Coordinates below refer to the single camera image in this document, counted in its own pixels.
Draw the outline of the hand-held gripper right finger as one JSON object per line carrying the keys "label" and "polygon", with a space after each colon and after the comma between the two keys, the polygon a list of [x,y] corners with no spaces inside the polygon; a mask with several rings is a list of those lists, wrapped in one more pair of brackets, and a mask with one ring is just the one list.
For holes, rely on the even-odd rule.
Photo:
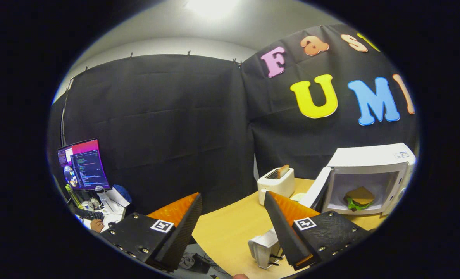
{"label": "hand-held gripper right finger", "polygon": [[271,191],[264,207],[294,270],[338,258],[372,234],[335,211],[319,213]]}

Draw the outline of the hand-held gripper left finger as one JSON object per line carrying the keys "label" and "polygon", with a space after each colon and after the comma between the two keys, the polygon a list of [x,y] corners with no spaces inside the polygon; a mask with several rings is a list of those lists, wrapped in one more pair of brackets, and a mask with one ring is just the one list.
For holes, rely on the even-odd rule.
{"label": "hand-held gripper left finger", "polygon": [[178,269],[202,209],[202,195],[193,193],[150,214],[134,212],[100,236],[136,261],[173,272]]}

